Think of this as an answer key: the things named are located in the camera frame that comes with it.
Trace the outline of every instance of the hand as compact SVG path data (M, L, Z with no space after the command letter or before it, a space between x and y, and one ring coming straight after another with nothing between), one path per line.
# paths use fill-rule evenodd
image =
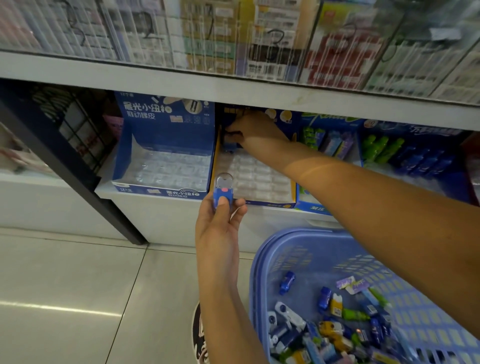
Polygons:
M229 139L240 143L251 155L260 159L272 141L288 142L288 138L277 128L273 119L261 111L245 110L243 116L236 119L227 132L239 132L229 135Z
M201 294L214 292L219 287L237 287L238 232L246 213L247 206L243 198L234 201L230 206L228 199L222 196L215 212L212 193L202 201L195 225L198 284Z

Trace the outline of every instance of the tiled floor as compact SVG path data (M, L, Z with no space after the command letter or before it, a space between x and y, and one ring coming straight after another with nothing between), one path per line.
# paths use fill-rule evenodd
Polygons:
M195 363L193 248L11 234L0 235L0 363ZM245 307L251 264L240 261Z

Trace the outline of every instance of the person's right hand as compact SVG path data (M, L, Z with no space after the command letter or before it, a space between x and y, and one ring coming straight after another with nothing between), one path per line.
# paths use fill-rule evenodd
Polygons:
M237 132L226 135L226 138L241 144L247 152L258 159L261 159L262 152L267 150L272 142L289 141L267 114L249 109L227 127L226 131Z

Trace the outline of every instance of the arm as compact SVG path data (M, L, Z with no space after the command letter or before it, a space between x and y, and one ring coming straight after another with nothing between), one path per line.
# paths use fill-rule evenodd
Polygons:
M229 131L306 188L378 260L480 338L480 208L290 142L261 112Z
M247 212L245 200L236 200L230 209L221 197L215 213L212 206L209 194L195 225L200 309L210 362L268 364L237 289L238 229Z

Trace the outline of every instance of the forearm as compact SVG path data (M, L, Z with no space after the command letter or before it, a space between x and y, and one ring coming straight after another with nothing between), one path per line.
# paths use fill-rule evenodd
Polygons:
M299 143L274 140L264 149L253 153L306 188L372 255L480 336L470 319L480 298L479 208Z
M200 288L200 307L212 364L268 363L236 287Z

